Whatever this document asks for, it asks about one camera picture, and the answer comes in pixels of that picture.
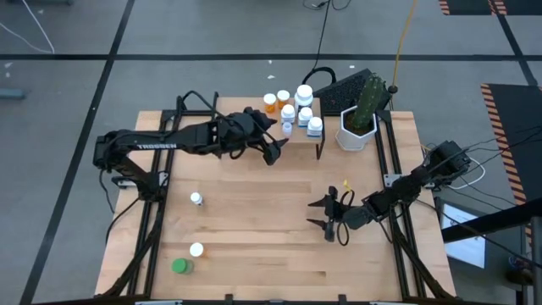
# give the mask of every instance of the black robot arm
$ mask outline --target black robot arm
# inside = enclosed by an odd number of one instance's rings
[[[280,157],[280,148],[288,141],[276,141],[271,137],[272,141],[266,142],[264,134],[275,123],[277,120],[249,107],[242,113],[188,125],[180,130],[112,131],[97,138],[93,163],[99,169],[115,170],[133,181],[142,199],[156,199],[153,197],[159,195],[159,175],[140,168],[128,157],[130,152],[179,149],[190,154],[214,154],[219,158],[229,153],[232,158],[238,158],[247,148],[253,148],[263,154],[267,165],[273,165]]]

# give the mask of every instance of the potted plant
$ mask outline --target potted plant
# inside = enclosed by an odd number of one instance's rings
[[[346,151],[361,151],[376,132],[374,112],[385,94],[385,82],[372,73],[357,101],[357,105],[340,113],[340,129],[335,135],[339,146]]]

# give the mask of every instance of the gray floor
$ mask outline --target gray floor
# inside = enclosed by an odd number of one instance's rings
[[[57,53],[108,53],[126,0],[79,0],[74,6],[31,4]],[[410,3],[402,0],[353,0],[329,13],[323,53],[393,54]],[[324,12],[301,0],[136,0],[119,53],[315,53]],[[542,17],[507,17],[526,54],[542,54]],[[24,7],[0,1],[0,22],[46,48]],[[444,16],[436,0],[421,1],[406,36],[405,54],[512,54],[495,16]],[[34,53],[0,29],[0,53]],[[0,61],[0,87],[27,91],[23,102],[0,102],[0,140],[10,143],[0,158],[0,303],[19,301],[57,200],[102,61]],[[34,302],[90,297],[99,272],[104,235],[111,220],[91,165],[96,136],[132,128],[144,109],[174,106],[174,98],[194,89],[211,98],[262,96],[294,91],[313,61],[117,61],[105,88],[85,154]],[[392,61],[321,61],[343,78],[369,68],[391,81]],[[529,63],[542,80],[542,63]],[[315,88],[329,80],[316,76]],[[415,113],[422,142],[453,139],[466,146],[493,137],[479,89],[481,83],[527,85],[514,62],[401,62],[395,108]],[[200,108],[190,101],[193,108]],[[477,151],[485,160],[492,154]],[[512,200],[499,158],[486,164],[478,188]],[[464,193],[492,202],[470,189]],[[485,213],[491,207],[457,194],[440,194]],[[461,268],[452,273],[459,296],[511,303],[512,290],[498,281],[476,281]]]

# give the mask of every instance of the black floor mat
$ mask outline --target black floor mat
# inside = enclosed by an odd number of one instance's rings
[[[539,0],[439,0],[443,14],[449,15],[542,15]]]
[[[516,204],[542,197],[542,89],[483,84],[482,94]]]

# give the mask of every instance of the yellow cable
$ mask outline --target yellow cable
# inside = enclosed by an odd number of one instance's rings
[[[391,83],[392,86],[395,86],[397,82],[397,69],[399,68],[399,56],[401,56],[401,49],[403,48],[403,40],[405,40],[405,36],[407,35],[408,26],[410,25],[410,21],[412,20],[412,16],[414,15],[414,9],[416,8],[417,3],[418,3],[418,0],[412,1],[412,6],[410,7],[410,13],[408,13],[408,18],[406,18],[405,28],[403,29],[403,32],[401,33],[401,39],[399,40],[399,47],[397,48],[397,54],[395,56],[393,82]],[[393,96],[390,99],[390,109],[393,110]]]

